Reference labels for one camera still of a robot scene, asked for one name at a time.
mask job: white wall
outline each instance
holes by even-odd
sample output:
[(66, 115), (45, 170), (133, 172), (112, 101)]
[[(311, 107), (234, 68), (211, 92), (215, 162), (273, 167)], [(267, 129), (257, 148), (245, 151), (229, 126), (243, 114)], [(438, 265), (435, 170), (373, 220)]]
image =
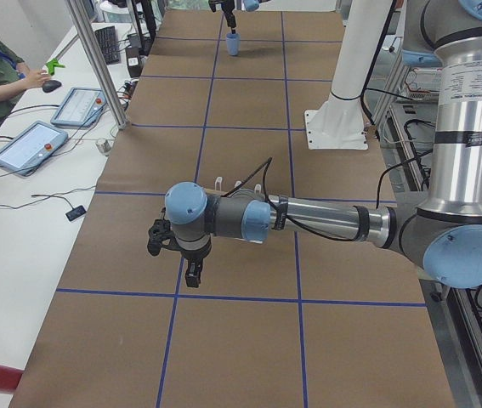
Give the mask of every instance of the white wall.
[(0, 0), (0, 39), (31, 68), (48, 61), (71, 27), (65, 0)]

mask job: tablet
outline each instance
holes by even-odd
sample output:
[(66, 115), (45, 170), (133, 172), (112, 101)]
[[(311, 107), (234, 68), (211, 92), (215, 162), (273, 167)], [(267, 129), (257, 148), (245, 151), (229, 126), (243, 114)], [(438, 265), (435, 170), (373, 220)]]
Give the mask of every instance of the tablet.
[(27, 176), (67, 140), (68, 134), (37, 121), (0, 150), (0, 167)]
[(99, 120), (105, 105), (100, 89), (72, 88), (50, 123), (59, 128), (89, 128)]

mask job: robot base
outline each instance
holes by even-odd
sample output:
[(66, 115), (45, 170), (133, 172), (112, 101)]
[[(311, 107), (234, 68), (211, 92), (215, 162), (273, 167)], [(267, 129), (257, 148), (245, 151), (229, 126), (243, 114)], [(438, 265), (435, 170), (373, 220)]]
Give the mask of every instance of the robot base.
[[(309, 149), (367, 150), (363, 116), (359, 102), (356, 102), (342, 103), (337, 109), (327, 100), (319, 110), (306, 110), (305, 128)], [(348, 109), (340, 109), (345, 105), (348, 105)]]

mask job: brown work surface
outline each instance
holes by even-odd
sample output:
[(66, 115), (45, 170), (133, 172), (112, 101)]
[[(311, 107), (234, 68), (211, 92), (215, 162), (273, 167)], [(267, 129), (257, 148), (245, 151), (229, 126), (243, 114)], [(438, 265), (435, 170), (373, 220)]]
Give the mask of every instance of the brown work surface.
[(10, 405), (151, 406), (172, 306), (165, 298), (56, 293)]
[(452, 408), (428, 312), (303, 308), (311, 408)]
[(269, 156), (272, 194), (374, 206), (378, 142), (309, 150), (302, 131), (329, 94), (340, 16), (235, 15), (230, 57), (221, 12), (167, 12), (12, 408), (453, 406), (395, 253), (292, 232), (213, 238), (199, 289), (177, 252), (148, 254), (170, 186), (221, 176), (229, 190)]

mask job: keyboard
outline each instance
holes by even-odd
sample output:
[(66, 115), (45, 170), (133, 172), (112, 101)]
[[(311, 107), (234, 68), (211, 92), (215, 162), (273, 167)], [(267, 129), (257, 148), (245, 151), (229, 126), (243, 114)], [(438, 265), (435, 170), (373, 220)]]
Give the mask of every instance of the keyboard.
[(97, 43), (99, 43), (103, 57), (105, 57), (106, 64), (110, 65), (120, 62), (120, 49), (116, 28), (113, 26), (99, 28), (95, 30), (95, 36), (97, 37)]

